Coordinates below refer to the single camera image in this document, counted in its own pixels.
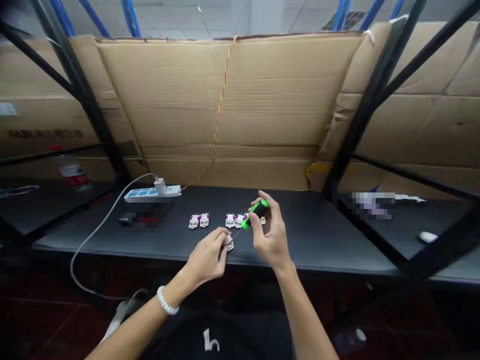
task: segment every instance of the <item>white bead bracelet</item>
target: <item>white bead bracelet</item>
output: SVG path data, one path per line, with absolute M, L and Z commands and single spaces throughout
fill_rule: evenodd
M 160 301 L 160 305 L 163 309 L 163 311 L 165 311 L 168 315 L 175 315 L 176 313 L 179 312 L 179 306 L 177 307 L 172 307 L 171 305 L 169 305 L 166 301 L 165 301 L 165 298 L 164 298 L 164 293 L 163 293 L 163 289 L 165 288 L 165 286 L 160 286 L 158 288 L 158 290 L 156 291 L 156 296 L 158 298 L 158 301 Z

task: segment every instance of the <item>left hand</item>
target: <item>left hand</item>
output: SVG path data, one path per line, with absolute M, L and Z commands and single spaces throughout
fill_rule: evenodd
M 228 234 L 224 227 L 218 227 L 204 237 L 193 249 L 182 271 L 191 280 L 194 289 L 212 279 L 221 278 L 227 262 Z

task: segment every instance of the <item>green screwdriver handle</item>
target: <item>green screwdriver handle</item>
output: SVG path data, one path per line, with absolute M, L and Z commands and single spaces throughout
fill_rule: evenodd
M 267 201 L 262 199 L 252 207 L 251 212 L 255 213 L 259 218 L 261 218 L 267 213 L 268 209 L 269 205 L 267 204 Z M 241 227 L 242 229 L 250 229 L 250 227 L 252 227 L 252 222 L 248 216 L 241 222 Z

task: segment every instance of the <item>table surface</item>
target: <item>table surface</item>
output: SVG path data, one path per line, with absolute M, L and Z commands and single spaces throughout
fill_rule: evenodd
M 38 185 L 39 189 L 0 198 L 0 216 L 26 235 L 88 203 L 112 188 L 111 182 L 93 182 L 90 190 L 75 191 L 66 180 L 3 178 L 0 188 Z
M 418 237 L 422 231 L 440 235 L 464 216 L 472 204 L 467 201 L 430 200 L 428 203 L 396 204 L 392 220 L 368 219 L 368 224 L 411 259 L 427 246 Z M 480 284 L 480 247 L 430 278 L 434 281 Z
M 396 267 L 320 193 L 282 190 L 269 193 L 280 203 L 290 255 L 297 268 L 398 275 Z M 34 243 L 33 249 L 74 252 L 102 221 L 115 197 L 54 228 Z M 118 219 L 125 212 L 153 205 L 120 200 L 82 252 L 186 261 L 199 240 L 216 227 L 225 226 L 227 213 L 245 212 L 256 197 L 254 189 L 191 186 L 180 197 L 156 205 L 165 210 L 165 216 L 160 226 L 153 229 L 122 227 Z M 209 226 L 189 229 L 190 216 L 203 212 L 210 214 Z M 234 246 L 227 258 L 229 264 L 266 266 L 253 247 L 251 230 L 242 231 Z

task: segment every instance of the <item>black metal frame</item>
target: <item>black metal frame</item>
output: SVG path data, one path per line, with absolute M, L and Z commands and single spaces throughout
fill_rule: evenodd
M 480 245 L 480 196 L 355 153 L 375 110 L 480 10 L 480 0 L 470 0 L 388 84 L 425 4 L 426 0 L 416 0 L 408 19 L 398 21 L 393 25 L 323 187 L 323 195 L 400 269 L 408 282 L 393 291 L 373 294 L 370 299 L 350 311 L 349 314 L 344 314 L 343 320 L 334 327 L 333 331 L 335 332 L 351 324 L 360 312 L 372 309 L 374 306 L 393 299 L 399 294 L 404 294 Z M 360 160 L 374 167 L 470 201 L 474 203 L 474 206 L 464 217 L 445 230 L 435 242 L 427 245 L 413 258 L 407 260 L 366 221 L 352 214 L 343 197 L 339 196 L 338 185 L 351 159 Z
M 22 51 L 29 59 L 37 64 L 43 71 L 47 73 L 53 80 L 55 80 L 62 88 L 70 93 L 76 100 L 80 102 L 85 111 L 92 128 L 100 143 L 93 145 L 86 145 L 75 147 L 71 149 L 64 149 L 59 151 L 43 152 L 27 156 L 6 158 L 0 160 L 0 167 L 10 166 L 14 164 L 21 164 L 40 159 L 55 157 L 63 154 L 75 153 L 79 151 L 94 149 L 102 147 L 108 156 L 113 170 L 115 172 L 115 183 L 118 187 L 123 188 L 130 183 L 131 178 L 124 163 L 123 157 L 115 144 L 114 138 L 105 120 L 104 114 L 95 99 L 92 88 L 90 87 L 87 78 L 80 66 L 80 63 L 70 45 L 59 19 L 57 18 L 54 9 L 49 0 L 31 0 L 30 1 L 48 39 L 52 42 L 52 47 L 60 60 L 63 70 L 67 74 L 66 80 L 58 71 L 56 71 L 45 59 L 43 59 L 34 49 L 32 49 L 17 33 L 17 30 L 12 26 L 0 20 L 0 32 L 20 51 Z M 22 235 L 15 228 L 9 225 L 3 218 L 0 217 L 0 233 L 5 235 L 5 241 L 1 245 L 16 244 L 20 246 L 31 244 L 31 242 L 38 239 L 41 233 L 50 226 L 54 226 L 58 221 L 84 209 L 91 202 L 97 200 L 99 197 L 105 195 L 104 193 L 89 199 L 89 201 L 78 208 L 75 208 L 67 213 L 61 215 L 57 219 L 52 220 L 47 225 L 42 226 L 28 235 Z

